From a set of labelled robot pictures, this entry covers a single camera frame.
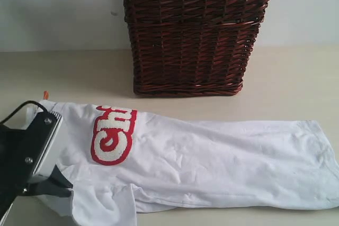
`black cable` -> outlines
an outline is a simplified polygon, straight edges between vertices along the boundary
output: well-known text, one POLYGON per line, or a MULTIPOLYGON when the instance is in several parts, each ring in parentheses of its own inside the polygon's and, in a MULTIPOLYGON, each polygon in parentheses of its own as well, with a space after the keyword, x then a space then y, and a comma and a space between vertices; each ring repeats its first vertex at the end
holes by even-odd
POLYGON ((27 102, 24 102, 21 105, 19 105, 19 107, 16 108, 10 115, 8 115, 8 117, 6 117, 3 121, 0 122, 0 125, 6 123, 10 118, 12 118, 12 116, 14 116, 19 110, 21 110, 23 106, 25 106, 27 104, 34 104, 37 107, 41 108, 44 112, 48 112, 48 110, 43 105, 41 105, 40 103, 38 103, 36 101, 27 101, 27 102))

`orange tag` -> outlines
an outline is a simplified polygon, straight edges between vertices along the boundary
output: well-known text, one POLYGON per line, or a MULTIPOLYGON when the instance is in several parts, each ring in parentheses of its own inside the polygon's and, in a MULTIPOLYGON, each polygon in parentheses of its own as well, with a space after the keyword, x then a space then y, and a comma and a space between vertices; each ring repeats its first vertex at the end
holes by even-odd
POLYGON ((49 93, 48 93, 48 91, 44 91, 44 92, 43 92, 43 99, 44 99, 44 100, 48 100, 48 98, 49 98, 49 93))

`brown wicker basket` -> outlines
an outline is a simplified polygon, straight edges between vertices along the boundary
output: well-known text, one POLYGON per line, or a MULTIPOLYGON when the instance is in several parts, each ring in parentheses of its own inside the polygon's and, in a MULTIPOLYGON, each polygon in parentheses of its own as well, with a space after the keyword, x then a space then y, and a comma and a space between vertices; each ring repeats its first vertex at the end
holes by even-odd
POLYGON ((135 93, 238 93, 268 1, 124 0, 135 93))

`white t-shirt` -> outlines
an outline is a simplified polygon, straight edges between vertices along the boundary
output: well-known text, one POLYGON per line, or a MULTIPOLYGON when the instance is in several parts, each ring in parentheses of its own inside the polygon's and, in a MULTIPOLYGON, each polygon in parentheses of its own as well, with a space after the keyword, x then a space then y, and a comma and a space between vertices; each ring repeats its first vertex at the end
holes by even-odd
MULTIPOLYGON (((64 117, 57 161, 82 226, 135 226, 174 207, 339 206, 339 166, 315 121, 188 122, 119 107, 42 101, 64 117)), ((62 200, 42 198, 61 215, 62 200)))

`wicker basket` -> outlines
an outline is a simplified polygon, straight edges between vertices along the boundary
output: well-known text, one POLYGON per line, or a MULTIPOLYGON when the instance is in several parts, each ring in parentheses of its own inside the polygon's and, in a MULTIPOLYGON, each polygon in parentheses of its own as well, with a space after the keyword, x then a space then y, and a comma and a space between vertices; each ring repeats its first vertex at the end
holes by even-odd
POLYGON ((135 93, 238 93, 267 2, 124 0, 135 93))

